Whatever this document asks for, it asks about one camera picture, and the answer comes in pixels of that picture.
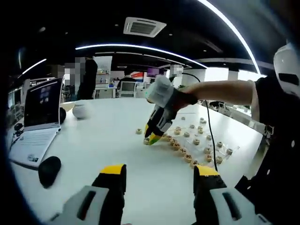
computer screen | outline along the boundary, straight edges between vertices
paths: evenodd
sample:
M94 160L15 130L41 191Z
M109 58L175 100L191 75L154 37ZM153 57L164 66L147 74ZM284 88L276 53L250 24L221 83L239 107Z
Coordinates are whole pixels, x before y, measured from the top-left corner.
M156 77L157 75L163 75L164 71L159 68L148 68L147 77Z
M24 126L58 123L62 78L52 79L27 91Z

ceiling light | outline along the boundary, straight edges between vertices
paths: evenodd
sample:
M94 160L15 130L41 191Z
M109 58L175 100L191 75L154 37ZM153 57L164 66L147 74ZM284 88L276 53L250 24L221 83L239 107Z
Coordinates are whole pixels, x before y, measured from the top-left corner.
M235 33L235 35L238 37L238 39L244 45L244 47L245 47L246 51L248 52L250 58L252 59L253 64L254 64L254 66L256 68L257 73L261 74L261 72L259 71L259 67L258 67L258 65L256 63L256 60L254 58L253 53L251 52L248 44L246 43L245 39L240 34L240 32L238 31L238 29L236 29L236 27L230 22L230 20L220 10L218 10L215 6L213 6L207 0L198 0L198 1L201 2L203 5L205 5L207 8L209 8L211 11L213 11L215 14L217 14L217 16L220 17L227 24L227 26Z
M184 60L188 60L190 62L193 62L199 66L202 66L204 68L207 68L207 66L199 63L199 62L196 62L194 60L191 60L187 57L184 57L184 56L181 56L181 55L178 55L178 54L175 54L175 53L172 53L172 52L167 52L165 50L161 50L161 49L157 49L157 48L151 48L151 47L145 47L145 46L140 46L140 45L128 45L128 44L99 44L99 45L88 45L88 46L82 46L82 47L78 47L78 48L75 48L76 50L80 50L80 49L85 49L85 48L95 48L95 47L107 47L107 46L110 46L110 47L132 47L132 48L142 48L142 49L147 49L147 50L152 50L152 51L156 51L156 52L161 52L161 53L166 53L166 54L169 54L169 55L173 55L173 56L176 56L176 57L179 57L179 58L182 58Z
M19 60L19 67L20 67L20 69L22 69L22 65L21 65L21 49L19 49L18 60Z
M37 66L38 64L40 64L40 63L42 63L42 62L44 62L44 61L46 61L46 60L47 60L47 59L43 59L43 60L41 60L40 62L37 62L36 64L32 65L31 67L29 67L28 69L26 69L20 76L22 76L23 74L27 73L29 70L31 70L32 68L34 68L35 66Z
M41 27L38 31L41 33L46 30L46 27Z

window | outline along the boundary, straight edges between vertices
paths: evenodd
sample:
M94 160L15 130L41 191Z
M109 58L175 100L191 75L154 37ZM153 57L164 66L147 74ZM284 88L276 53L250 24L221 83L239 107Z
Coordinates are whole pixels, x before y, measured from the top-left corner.
M204 81L227 81L228 68L209 67L205 71Z
M257 81L259 78L266 77L266 75L259 75L257 73L249 72L246 70L240 70L238 74L238 80L242 81Z

ceiling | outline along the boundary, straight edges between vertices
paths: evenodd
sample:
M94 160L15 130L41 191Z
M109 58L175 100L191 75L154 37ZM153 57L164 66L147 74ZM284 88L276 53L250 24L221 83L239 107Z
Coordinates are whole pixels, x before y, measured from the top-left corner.
M270 14L258 0L210 0L239 30L257 61L272 63L276 50L286 42L282 29L271 21ZM119 65L131 65L135 70L145 67L159 67L174 60L193 68L201 68L190 61L166 55L161 52L128 47L102 47L75 50L75 47L124 43L142 45L173 52L192 60L207 58L250 59L244 46L228 26L212 11L197 0L127 0L86 4L65 11L54 7L50 13L23 12L18 26L10 34L19 37L19 42L10 52L7 72L18 77L25 69L36 62L47 59L21 78L44 77L49 74L46 68L53 64L74 61L74 57L88 53L130 52L158 56L163 59L134 54L113 53L112 69ZM167 26L156 37L143 37L123 34L126 17L140 17L166 23ZM240 64L213 62L206 66L243 67ZM255 67L246 66L255 71Z

black cable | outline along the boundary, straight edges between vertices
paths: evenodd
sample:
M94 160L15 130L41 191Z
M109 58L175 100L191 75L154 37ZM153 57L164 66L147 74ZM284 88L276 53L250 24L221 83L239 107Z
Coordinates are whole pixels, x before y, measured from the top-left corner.
M201 81L199 80L198 77L196 77L195 75L192 75L192 74L188 74L188 73L182 73L182 74L186 74L186 75L189 75L189 76L192 76L194 78L196 78L199 83L201 83ZM214 140L214 136L212 135L212 131L211 131L211 126L210 126L210 112L209 112L209 109L208 109L208 103L207 103L207 100L204 100L205 103L206 103L206 108L207 108L207 115L208 115L208 125L210 127L210 135L211 135L211 139L212 139L212 147L214 149L214 165L215 165L215 170L218 171L218 168L217 168L217 163L216 163L216 147L215 147L215 140Z

